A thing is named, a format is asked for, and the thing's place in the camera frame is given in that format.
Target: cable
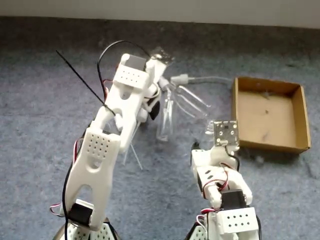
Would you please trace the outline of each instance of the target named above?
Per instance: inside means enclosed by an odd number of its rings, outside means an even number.
[[[203,193],[203,198],[207,199],[206,197],[206,192],[205,192],[205,187],[208,186],[208,184],[213,183],[215,181],[223,181],[223,185],[221,187],[219,187],[219,191],[222,191],[227,185],[228,185],[228,181],[229,181],[229,176],[228,176],[228,172],[226,170],[224,170],[225,174],[226,174],[226,180],[222,180],[222,179],[213,179],[208,181],[205,185],[203,185],[202,187],[202,193]]]
[[[259,240],[262,240],[262,227],[261,227],[261,221],[258,215],[256,216],[256,221],[258,222],[258,227],[259,227]]]
[[[73,166],[73,162],[71,163],[69,170],[66,173],[64,184],[63,184],[63,190],[62,190],[62,208],[63,208],[64,218],[65,218],[64,240],[68,240],[68,213],[67,213],[67,207],[66,207],[66,188],[67,188],[67,183],[68,183],[72,166]]]
[[[205,227],[205,225],[203,225],[200,221],[199,221],[199,218],[202,218],[203,220],[205,220],[205,217],[203,215],[197,215],[196,216],[196,222],[204,229],[205,231],[205,234],[207,234],[207,229]]]
[[[105,53],[113,46],[117,45],[117,44],[121,44],[121,43],[128,43],[128,44],[131,44],[139,49],[141,49],[149,58],[151,58],[150,54],[140,45],[132,42],[132,41],[127,41],[127,40],[119,40],[119,41],[115,41],[113,43],[111,43],[109,46],[107,46],[103,52],[101,53],[100,57],[99,57],[99,60],[98,62],[96,63],[96,69],[97,69],[97,72],[98,72],[98,75],[99,75],[99,79],[100,79],[100,83],[101,83],[101,86],[102,86],[102,90],[103,90],[103,95],[106,96],[106,90],[105,90],[105,85],[103,83],[103,79],[102,79],[102,75],[101,75],[101,70],[100,70],[100,62],[102,60],[102,58],[104,57]]]
[[[158,84],[156,84],[156,83],[152,83],[153,85],[155,85],[155,87],[156,87],[156,92],[152,95],[152,96],[150,96],[150,97],[148,97],[148,96],[145,96],[144,98],[145,99],[153,99],[153,98],[156,98],[156,97],[158,97],[159,96],[159,94],[160,94],[160,87],[158,86]]]
[[[236,170],[239,172],[239,168],[240,168],[240,160],[237,156],[234,156],[234,155],[231,155],[229,152],[228,152],[228,149],[227,149],[227,146],[224,146],[224,150],[226,152],[226,154],[230,157],[230,158],[233,158],[236,160],[236,163],[237,163],[237,166],[236,166]]]
[[[71,68],[71,70],[77,75],[77,77],[84,83],[84,85],[96,96],[96,98],[103,104],[103,106],[108,109],[114,116],[116,115],[115,112],[110,109],[104,101],[101,100],[101,98],[95,93],[95,91],[93,91],[93,89],[87,84],[87,82],[82,78],[82,76],[80,76],[80,74],[74,69],[74,67],[68,62],[67,59],[65,59],[64,56],[62,56],[62,54],[60,52],[58,52],[57,50],[55,50],[56,53],[65,61],[65,63],[69,66],[69,68]]]

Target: white connector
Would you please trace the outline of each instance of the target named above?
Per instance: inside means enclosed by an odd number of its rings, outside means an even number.
[[[172,76],[170,78],[171,83],[175,85],[185,85],[189,82],[188,74],[180,74],[179,76]]]
[[[199,76],[190,77],[188,74],[180,74],[179,76],[172,76],[170,79],[174,85],[186,85],[186,84],[201,84],[201,83],[232,83],[231,78],[222,76]]]

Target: perforated plate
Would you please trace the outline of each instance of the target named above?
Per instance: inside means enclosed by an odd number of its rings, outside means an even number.
[[[207,234],[202,226],[196,226],[189,240],[207,240]]]
[[[216,218],[220,234],[254,231],[259,228],[254,207],[220,211]]]
[[[137,89],[144,89],[147,85],[149,74],[132,67],[119,65],[113,81],[128,85]]]
[[[88,240],[89,234],[87,230],[69,225],[68,227],[68,240]],[[107,223],[104,223],[100,231],[92,231],[90,233],[90,240],[116,240],[112,234],[112,231]]]

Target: cardboard tray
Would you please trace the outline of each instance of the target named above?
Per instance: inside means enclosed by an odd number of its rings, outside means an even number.
[[[232,115],[240,147],[302,153],[311,147],[304,88],[297,83],[238,77]]]

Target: white plastic bracket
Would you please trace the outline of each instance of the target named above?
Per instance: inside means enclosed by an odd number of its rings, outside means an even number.
[[[259,225],[254,207],[211,212],[209,240],[259,240]]]
[[[193,174],[201,190],[204,188],[204,194],[210,200],[212,207],[219,209],[222,204],[221,193],[218,191],[216,182],[212,180],[226,180],[228,173],[228,186],[232,189],[241,189],[247,205],[253,200],[252,192],[246,184],[242,175],[234,169],[224,167],[221,163],[236,168],[236,160],[227,155],[224,147],[213,147],[211,150],[194,149],[191,151],[191,164]]]
[[[67,228],[68,240],[88,240],[89,236],[90,240],[117,240],[107,223],[104,223],[98,231],[90,231],[72,224]],[[65,235],[62,234],[59,240],[65,240]]]
[[[107,202],[112,189],[115,162],[119,153],[120,137],[105,134],[101,129],[86,129],[82,148],[70,171],[65,191],[67,212],[71,209],[82,186],[92,189],[93,211],[90,229],[100,229],[105,218]]]

